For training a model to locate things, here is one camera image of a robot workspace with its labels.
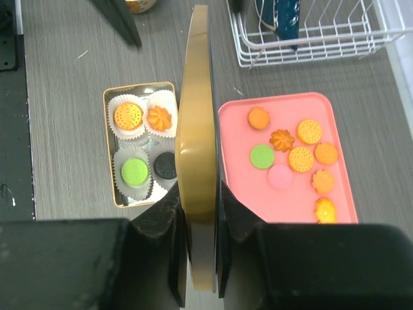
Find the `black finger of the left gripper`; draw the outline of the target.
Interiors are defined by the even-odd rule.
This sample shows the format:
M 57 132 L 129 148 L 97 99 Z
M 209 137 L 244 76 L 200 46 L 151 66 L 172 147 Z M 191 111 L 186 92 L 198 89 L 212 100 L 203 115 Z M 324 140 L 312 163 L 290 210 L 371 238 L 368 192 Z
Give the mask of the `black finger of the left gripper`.
M 142 47 L 135 21 L 124 0 L 90 0 L 90 2 L 128 46 Z

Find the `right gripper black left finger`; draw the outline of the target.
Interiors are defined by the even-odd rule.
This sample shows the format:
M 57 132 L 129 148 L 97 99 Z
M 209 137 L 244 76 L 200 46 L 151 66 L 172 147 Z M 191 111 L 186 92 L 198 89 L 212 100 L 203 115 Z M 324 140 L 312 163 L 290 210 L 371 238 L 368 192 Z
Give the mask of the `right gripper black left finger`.
M 179 188 L 133 220 L 3 222 L 2 309 L 180 309 L 186 243 Z

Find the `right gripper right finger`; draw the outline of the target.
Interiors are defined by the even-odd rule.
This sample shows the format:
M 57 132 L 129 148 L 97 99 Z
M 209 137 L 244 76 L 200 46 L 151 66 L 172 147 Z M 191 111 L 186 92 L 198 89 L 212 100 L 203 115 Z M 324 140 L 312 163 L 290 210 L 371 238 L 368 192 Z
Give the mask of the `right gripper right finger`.
M 267 223 L 225 184 L 217 211 L 226 309 L 412 308 L 412 242 L 396 227 Z

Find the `black round cookie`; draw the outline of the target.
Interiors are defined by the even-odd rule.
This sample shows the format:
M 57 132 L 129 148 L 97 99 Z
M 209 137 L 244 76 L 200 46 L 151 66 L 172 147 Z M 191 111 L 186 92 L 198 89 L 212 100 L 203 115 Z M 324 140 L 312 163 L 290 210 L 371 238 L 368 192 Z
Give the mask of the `black round cookie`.
M 163 152 L 158 155 L 153 167 L 155 174 L 161 179 L 172 180 L 177 177 L 175 155 L 172 152 Z

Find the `large orange round cookie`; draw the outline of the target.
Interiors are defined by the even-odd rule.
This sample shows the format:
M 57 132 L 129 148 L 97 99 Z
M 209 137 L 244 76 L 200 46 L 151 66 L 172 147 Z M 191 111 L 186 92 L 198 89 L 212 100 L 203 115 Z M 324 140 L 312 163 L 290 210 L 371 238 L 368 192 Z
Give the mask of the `large orange round cookie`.
M 114 123 L 122 130 L 135 130 L 141 126 L 142 122 L 143 110 L 135 103 L 122 103 L 114 111 Z

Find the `silver tin lid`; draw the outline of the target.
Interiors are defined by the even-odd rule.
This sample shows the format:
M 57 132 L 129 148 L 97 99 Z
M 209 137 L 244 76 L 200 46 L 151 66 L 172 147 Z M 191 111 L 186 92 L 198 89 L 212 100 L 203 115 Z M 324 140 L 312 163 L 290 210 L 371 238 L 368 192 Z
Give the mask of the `silver tin lid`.
M 176 134 L 176 168 L 194 289 L 216 288 L 217 147 L 208 7 L 192 12 Z

